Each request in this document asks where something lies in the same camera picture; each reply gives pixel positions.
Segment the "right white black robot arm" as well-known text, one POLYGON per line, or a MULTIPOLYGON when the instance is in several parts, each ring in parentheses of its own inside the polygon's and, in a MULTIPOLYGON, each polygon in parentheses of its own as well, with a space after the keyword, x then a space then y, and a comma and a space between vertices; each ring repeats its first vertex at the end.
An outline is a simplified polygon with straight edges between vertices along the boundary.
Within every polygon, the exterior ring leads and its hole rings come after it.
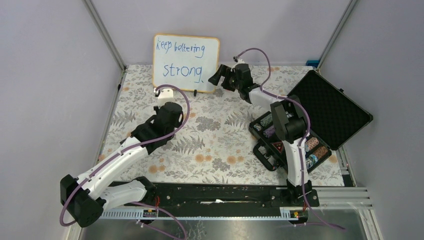
POLYGON ((234 67, 220 65, 208 80, 224 89, 238 91, 241 99, 249 104, 266 108, 272 116, 276 136, 282 141, 287 161, 287 201, 293 206, 307 199, 305 184, 309 184, 306 169, 306 137, 310 133, 310 118, 296 95, 280 96, 268 92, 253 82, 251 70, 246 63, 234 67))

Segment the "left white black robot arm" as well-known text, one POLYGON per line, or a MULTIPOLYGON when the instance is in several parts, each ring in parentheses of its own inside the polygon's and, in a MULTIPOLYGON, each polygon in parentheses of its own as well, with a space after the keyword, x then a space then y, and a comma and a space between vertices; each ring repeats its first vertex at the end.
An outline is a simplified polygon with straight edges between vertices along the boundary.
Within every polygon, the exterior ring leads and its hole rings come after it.
POLYGON ((85 228, 105 211, 129 203, 148 206, 154 202, 155 192, 145 177, 118 186, 111 183, 134 163, 166 145, 186 124, 183 108, 174 100, 175 91, 180 89, 169 84, 155 88, 154 115, 138 125, 103 161, 77 177, 68 174, 60 180, 61 226, 78 224, 85 228))

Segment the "whiteboard with yellow frame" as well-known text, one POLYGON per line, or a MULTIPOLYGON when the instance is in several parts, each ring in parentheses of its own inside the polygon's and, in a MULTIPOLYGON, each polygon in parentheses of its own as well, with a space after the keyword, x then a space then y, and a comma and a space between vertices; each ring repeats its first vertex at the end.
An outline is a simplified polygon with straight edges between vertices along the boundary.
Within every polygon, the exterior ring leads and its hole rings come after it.
POLYGON ((216 37, 158 33, 153 39, 152 84, 213 93, 216 87, 208 79, 218 69, 219 53, 216 37))

